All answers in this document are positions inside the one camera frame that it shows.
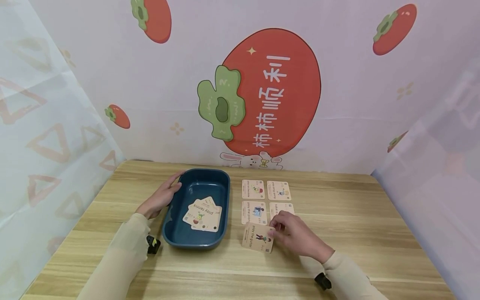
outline small flower pattern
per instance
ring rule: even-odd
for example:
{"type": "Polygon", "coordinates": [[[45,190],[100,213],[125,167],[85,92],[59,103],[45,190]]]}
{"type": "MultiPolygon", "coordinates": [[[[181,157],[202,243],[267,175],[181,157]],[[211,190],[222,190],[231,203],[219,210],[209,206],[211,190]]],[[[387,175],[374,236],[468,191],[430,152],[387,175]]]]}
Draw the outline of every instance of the small flower pattern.
{"type": "Polygon", "coordinates": [[[409,83],[406,87],[401,87],[399,88],[396,92],[398,93],[398,97],[396,98],[397,100],[400,100],[403,95],[410,95],[412,93],[412,88],[413,82],[409,83]]]}
{"type": "Polygon", "coordinates": [[[180,127],[180,124],[175,122],[175,126],[170,127],[170,130],[175,131],[176,135],[180,135],[180,132],[184,131],[182,127],[180,127]]]}

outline sleeve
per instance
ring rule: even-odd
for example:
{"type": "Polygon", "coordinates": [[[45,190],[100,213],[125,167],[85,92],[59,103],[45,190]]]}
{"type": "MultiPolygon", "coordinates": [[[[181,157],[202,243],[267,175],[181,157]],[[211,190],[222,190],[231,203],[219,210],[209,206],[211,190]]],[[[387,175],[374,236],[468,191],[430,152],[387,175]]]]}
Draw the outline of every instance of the sleeve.
{"type": "Polygon", "coordinates": [[[335,251],[324,263],[325,275],[338,300],[387,300],[349,257],[335,251]]]}
{"type": "Polygon", "coordinates": [[[149,231],[147,219],[141,214],[133,214],[123,223],[77,299],[125,299],[130,283],[147,259],[149,231]]]}

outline triangle pattern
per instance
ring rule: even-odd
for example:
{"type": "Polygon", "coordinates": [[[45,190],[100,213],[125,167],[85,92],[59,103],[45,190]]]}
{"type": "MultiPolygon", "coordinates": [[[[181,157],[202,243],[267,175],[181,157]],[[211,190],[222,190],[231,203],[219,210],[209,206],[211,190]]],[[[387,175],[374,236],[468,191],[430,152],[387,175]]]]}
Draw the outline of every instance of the triangle pattern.
{"type": "Polygon", "coordinates": [[[6,125],[14,124],[17,120],[21,119],[23,116],[25,116],[27,113],[31,112],[34,109],[39,108],[40,106],[44,105],[47,102],[46,99],[35,95],[34,93],[30,93],[28,90],[22,88],[21,86],[6,80],[4,78],[0,77],[0,118],[3,120],[3,123],[6,125]],[[7,103],[5,102],[5,96],[2,92],[1,87],[4,86],[6,88],[9,88],[11,90],[14,90],[18,93],[23,94],[24,96],[27,96],[31,98],[32,100],[38,102],[37,105],[29,105],[24,108],[21,108],[13,113],[10,113],[8,111],[7,103]]]}
{"type": "Polygon", "coordinates": [[[65,237],[53,237],[48,241],[47,251],[50,255],[53,255],[57,251],[64,239],[65,237]]]}
{"type": "Polygon", "coordinates": [[[61,182],[61,179],[46,175],[28,175],[28,201],[31,207],[35,207],[44,200],[61,182]],[[51,182],[52,184],[44,189],[36,191],[36,180],[51,182]]]}
{"type": "Polygon", "coordinates": [[[85,152],[88,152],[97,148],[106,139],[103,134],[101,134],[98,130],[94,129],[93,127],[82,126],[80,130],[82,132],[82,141],[84,144],[85,152]]]}
{"type": "Polygon", "coordinates": [[[108,171],[115,171],[117,168],[117,158],[115,157],[115,150],[110,151],[110,153],[98,164],[101,168],[104,168],[108,171]]]}
{"type": "Polygon", "coordinates": [[[33,151],[37,152],[43,157],[59,163],[66,163],[70,159],[70,149],[68,148],[67,137],[65,136],[63,125],[60,123],[53,125],[52,128],[28,142],[26,147],[31,148],[33,151]],[[38,144],[39,142],[45,140],[53,132],[57,134],[57,138],[61,147],[61,153],[38,144]]]}
{"type": "Polygon", "coordinates": [[[84,212],[84,203],[82,202],[80,194],[78,192],[73,192],[70,196],[67,197],[67,199],[65,199],[65,201],[63,201],[62,204],[60,204],[60,206],[55,211],[55,215],[62,219],[75,220],[80,218],[84,212]],[[76,213],[67,212],[67,209],[72,204],[75,206],[76,213]]]}
{"type": "Polygon", "coordinates": [[[16,56],[28,63],[32,68],[48,73],[52,71],[52,58],[50,57],[50,48],[48,42],[41,37],[27,37],[18,41],[6,41],[5,46],[13,52],[16,56]],[[43,54],[45,59],[38,60],[32,55],[28,54],[28,51],[34,51],[38,54],[43,54]]]}
{"type": "Polygon", "coordinates": [[[0,293],[0,298],[18,296],[19,291],[23,287],[25,277],[20,268],[20,263],[15,261],[12,265],[3,270],[0,273],[0,287],[4,286],[2,290],[7,292],[0,293]]]}

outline large persimmon graphic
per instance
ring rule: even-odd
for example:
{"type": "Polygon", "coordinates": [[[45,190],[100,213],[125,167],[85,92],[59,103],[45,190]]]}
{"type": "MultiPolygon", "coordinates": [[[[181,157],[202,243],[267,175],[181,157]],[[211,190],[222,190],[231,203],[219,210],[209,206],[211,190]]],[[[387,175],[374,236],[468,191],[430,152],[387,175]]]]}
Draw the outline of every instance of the large persimmon graphic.
{"type": "Polygon", "coordinates": [[[197,88],[199,113],[213,125],[213,137],[244,160],[262,152],[276,163],[307,131],[320,91],[312,49],[295,33],[279,28],[244,39],[217,67],[215,86],[204,80],[197,88]]]}
{"type": "Polygon", "coordinates": [[[131,0],[138,26],[152,41],[163,44],[170,38],[172,16],[167,0],[131,0]]]}
{"type": "Polygon", "coordinates": [[[373,37],[373,52],[385,55],[392,51],[407,36],[417,18],[417,7],[407,4],[384,17],[373,37]]]}

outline plastic tray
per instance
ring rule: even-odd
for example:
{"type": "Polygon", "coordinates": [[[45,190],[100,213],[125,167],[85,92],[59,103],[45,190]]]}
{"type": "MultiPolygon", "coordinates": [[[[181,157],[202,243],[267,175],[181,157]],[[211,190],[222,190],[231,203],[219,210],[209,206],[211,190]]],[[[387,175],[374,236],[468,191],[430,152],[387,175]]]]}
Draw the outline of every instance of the plastic tray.
{"type": "Polygon", "coordinates": [[[216,247],[227,231],[230,177],[221,170],[190,169],[179,179],[182,187],[173,196],[163,222],[162,235],[167,243],[178,248],[211,249],[216,247]],[[222,207],[218,232],[199,231],[182,219],[188,206],[196,199],[211,196],[222,207]]]}

